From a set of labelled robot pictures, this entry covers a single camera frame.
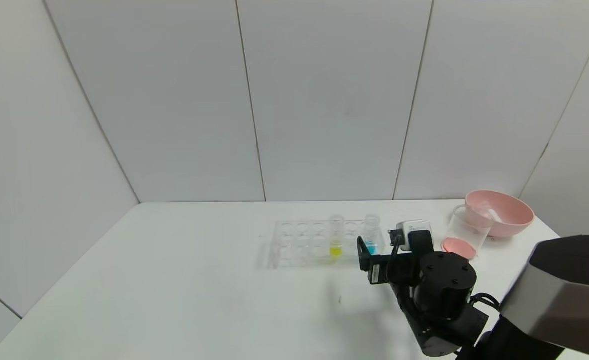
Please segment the test tube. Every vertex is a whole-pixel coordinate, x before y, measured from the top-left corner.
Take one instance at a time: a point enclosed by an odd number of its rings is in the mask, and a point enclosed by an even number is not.
[[[363,242],[365,247],[368,248],[370,254],[375,255],[377,253],[377,243],[379,243],[379,234],[381,230],[379,225],[381,219],[375,214],[366,215],[363,229]]]
[[[333,215],[330,218],[330,256],[341,256],[341,242],[343,241],[343,227],[345,219],[341,215]]]

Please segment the white table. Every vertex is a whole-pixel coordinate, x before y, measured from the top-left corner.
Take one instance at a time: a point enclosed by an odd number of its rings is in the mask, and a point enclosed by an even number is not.
[[[269,244],[276,221],[333,214],[378,214],[384,231],[426,219],[438,244],[462,203],[138,205],[30,310],[0,360],[421,359],[388,285],[370,285],[356,265],[268,269]],[[472,263],[475,291],[501,300],[534,245],[555,238],[536,219],[512,239],[487,240]],[[478,306],[491,329],[496,313]]]

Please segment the pink bowl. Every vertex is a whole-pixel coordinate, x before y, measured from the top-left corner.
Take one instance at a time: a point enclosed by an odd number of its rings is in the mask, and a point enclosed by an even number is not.
[[[498,191],[473,191],[465,196],[465,206],[477,215],[494,219],[488,234],[491,237],[513,237],[535,220],[535,212],[525,202]]]

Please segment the blue liquid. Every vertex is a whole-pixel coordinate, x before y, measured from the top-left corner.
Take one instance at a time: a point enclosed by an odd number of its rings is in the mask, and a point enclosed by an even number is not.
[[[375,255],[377,253],[377,246],[372,241],[366,241],[365,247],[368,248],[368,253],[370,253],[370,255]]]

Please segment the clear plastic cup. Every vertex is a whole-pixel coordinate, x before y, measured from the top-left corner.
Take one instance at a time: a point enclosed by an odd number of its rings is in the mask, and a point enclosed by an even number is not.
[[[470,214],[466,205],[457,206],[445,233],[441,248],[448,253],[461,255],[472,260],[481,250],[494,221],[477,214]]]
[[[377,244],[379,243],[379,234],[381,234],[381,219],[375,214],[369,214],[363,222],[363,242],[371,255],[377,253]]]

